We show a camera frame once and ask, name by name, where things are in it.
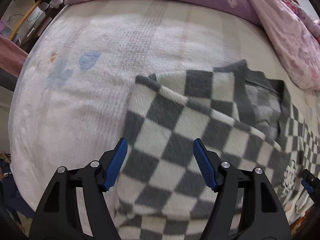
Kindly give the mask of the grey white checkered cardigan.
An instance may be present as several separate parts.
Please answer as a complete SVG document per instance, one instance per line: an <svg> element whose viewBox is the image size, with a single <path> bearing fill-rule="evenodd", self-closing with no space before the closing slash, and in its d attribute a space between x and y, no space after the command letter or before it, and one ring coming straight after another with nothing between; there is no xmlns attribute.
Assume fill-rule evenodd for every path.
<svg viewBox="0 0 320 240"><path fill-rule="evenodd" d="M288 224L316 204L303 172L319 176L319 136L286 83L244 60L137 75L123 137L114 208L121 239L199 239L226 201L227 236L237 238L259 173L262 197L276 194Z"/></svg>

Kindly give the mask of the wooden clothes rack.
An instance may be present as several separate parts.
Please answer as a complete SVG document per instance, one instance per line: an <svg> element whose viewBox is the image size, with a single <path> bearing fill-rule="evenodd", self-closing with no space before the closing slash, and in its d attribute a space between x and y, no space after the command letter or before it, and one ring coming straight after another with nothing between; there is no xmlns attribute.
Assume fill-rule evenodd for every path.
<svg viewBox="0 0 320 240"><path fill-rule="evenodd" d="M39 4L41 4L41 0L38 0L33 4L33 6L23 15L23 17L20 19L20 21L15 25L14 29L12 30L9 40L13 40L16 36L17 32L21 28L21 26L24 24L24 22L27 20L27 18L31 15L31 13L38 7Z"/></svg>

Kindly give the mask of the floral white bed sheet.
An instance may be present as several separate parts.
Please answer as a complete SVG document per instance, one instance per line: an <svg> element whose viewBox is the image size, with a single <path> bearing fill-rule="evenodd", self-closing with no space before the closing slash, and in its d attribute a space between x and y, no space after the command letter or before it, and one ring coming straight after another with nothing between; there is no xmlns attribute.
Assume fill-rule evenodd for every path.
<svg viewBox="0 0 320 240"><path fill-rule="evenodd" d="M237 16L166 0L96 0L65 7L29 53L8 130L18 190L35 209L59 166L76 168L114 147L137 75L205 69L245 59L285 81L318 131L318 98L299 89L267 35Z"/></svg>

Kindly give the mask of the purple floral quilt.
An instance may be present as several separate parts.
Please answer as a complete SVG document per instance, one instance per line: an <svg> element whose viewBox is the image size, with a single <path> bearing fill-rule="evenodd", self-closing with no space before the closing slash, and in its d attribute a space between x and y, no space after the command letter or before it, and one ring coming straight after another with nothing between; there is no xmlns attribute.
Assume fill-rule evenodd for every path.
<svg viewBox="0 0 320 240"><path fill-rule="evenodd" d="M79 4L94 0L66 0ZM238 16L267 33L291 80L301 89L319 90L319 24L294 0L173 0Z"/></svg>

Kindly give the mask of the pink striped towel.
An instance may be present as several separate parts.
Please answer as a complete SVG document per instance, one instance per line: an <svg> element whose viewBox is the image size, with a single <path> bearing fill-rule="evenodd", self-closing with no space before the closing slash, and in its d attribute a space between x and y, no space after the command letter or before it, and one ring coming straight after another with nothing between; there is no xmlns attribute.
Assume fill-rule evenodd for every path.
<svg viewBox="0 0 320 240"><path fill-rule="evenodd" d="M18 77L28 54L14 42L0 36L0 65L11 75Z"/></svg>

